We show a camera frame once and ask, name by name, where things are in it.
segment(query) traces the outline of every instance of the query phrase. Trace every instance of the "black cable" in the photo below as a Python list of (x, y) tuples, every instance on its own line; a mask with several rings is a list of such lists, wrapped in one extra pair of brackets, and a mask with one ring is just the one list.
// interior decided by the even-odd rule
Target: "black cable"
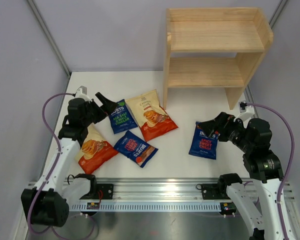
[(69, 176), (67, 177), (66, 181), (68, 182), (68, 184), (70, 185), (70, 182), (69, 182), (69, 177), (72, 176), (73, 179), (75, 178), (75, 176), (73, 176), (72, 174), (69, 174)]

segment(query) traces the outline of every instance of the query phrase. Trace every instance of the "bag of chips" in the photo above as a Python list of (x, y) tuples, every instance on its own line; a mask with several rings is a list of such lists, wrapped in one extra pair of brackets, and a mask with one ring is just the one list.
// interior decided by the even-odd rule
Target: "bag of chips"
[(149, 145), (130, 131), (114, 145), (114, 149), (134, 161), (141, 168), (155, 155), (157, 148)]
[(131, 109), (146, 142), (178, 128), (160, 107), (157, 90), (127, 99), (126, 104)]
[(92, 123), (88, 126), (88, 135), (74, 159), (86, 174), (92, 174), (117, 154), (118, 152), (101, 136)]
[(118, 107), (109, 115), (111, 127), (114, 134), (124, 132), (138, 127), (132, 118), (124, 99), (118, 101)]
[(219, 135), (215, 133), (212, 137), (207, 137), (198, 124), (200, 124), (199, 121), (195, 123), (194, 136), (189, 155), (206, 159), (217, 159), (217, 144)]

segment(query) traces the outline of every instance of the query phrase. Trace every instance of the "gray floor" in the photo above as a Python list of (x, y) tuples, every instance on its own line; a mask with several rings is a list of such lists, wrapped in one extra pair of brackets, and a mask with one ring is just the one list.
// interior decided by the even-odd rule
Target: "gray floor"
[[(100, 212), (93, 219), (95, 230), (90, 240), (248, 240), (241, 217), (224, 219), (218, 213), (195, 212)], [(83, 216), (70, 218), (57, 232), (78, 240), (91, 230), (92, 221)], [(49, 230), (27, 240), (58, 240)]]

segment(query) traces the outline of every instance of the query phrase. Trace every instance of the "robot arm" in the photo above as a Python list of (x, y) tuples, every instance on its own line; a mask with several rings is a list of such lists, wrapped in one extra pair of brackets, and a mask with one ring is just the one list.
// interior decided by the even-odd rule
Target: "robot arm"
[[(243, 119), (248, 119), (249, 115), (241, 113)], [(284, 175), (279, 158), (270, 150), (272, 132), (269, 123), (253, 118), (244, 128), (240, 118), (221, 112), (215, 119), (199, 124), (199, 127), (207, 136), (218, 131), (220, 142), (231, 141), (244, 152), (243, 163), (258, 192), (262, 215), (236, 173), (221, 175), (217, 185), (220, 192), (231, 198), (242, 215), (251, 236), (249, 240), (284, 239), (277, 204), (281, 204), (289, 239), (296, 240), (284, 197), (277, 203), (277, 191)]]
[[(27, 216), (38, 189), (43, 182), (46, 182), (34, 203), (30, 218), (31, 224), (62, 227), (67, 221), (69, 206), (82, 196), (96, 191), (96, 177), (89, 174), (77, 175), (68, 187), (62, 189), (70, 165), (88, 135), (87, 127), (105, 119), (118, 106), (117, 103), (106, 99), (99, 92), (96, 97), (103, 103), (101, 107), (87, 96), (86, 87), (81, 86), (76, 91), (74, 99), (68, 103), (68, 115), (64, 117), (62, 128), (58, 134), (61, 152), (56, 150), (52, 161), (34, 188), (24, 189), (22, 192), (22, 206)], [(55, 164), (54, 160), (57, 154), (59, 154), (59, 159)]]

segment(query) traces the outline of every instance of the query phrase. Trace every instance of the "gray wall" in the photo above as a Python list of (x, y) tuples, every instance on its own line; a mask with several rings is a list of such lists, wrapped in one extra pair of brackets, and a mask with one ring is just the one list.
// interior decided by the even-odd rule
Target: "gray wall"
[[(250, 82), (254, 101), (278, 110), (291, 125), (295, 154), (288, 180), (300, 213), (300, 0), (290, 1), (274, 29), (274, 42)], [(286, 169), (291, 141), (286, 127), (274, 114), (258, 109), (270, 122), (272, 149)]]
[[(44, 101), (63, 92), (66, 75), (25, 0), (0, 0), (0, 240), (12, 239), (20, 195), (42, 169), (51, 136)], [(47, 111), (56, 122), (60, 99)]]
[(35, 0), (72, 71), (161, 70), (165, 9), (260, 7), (280, 0)]

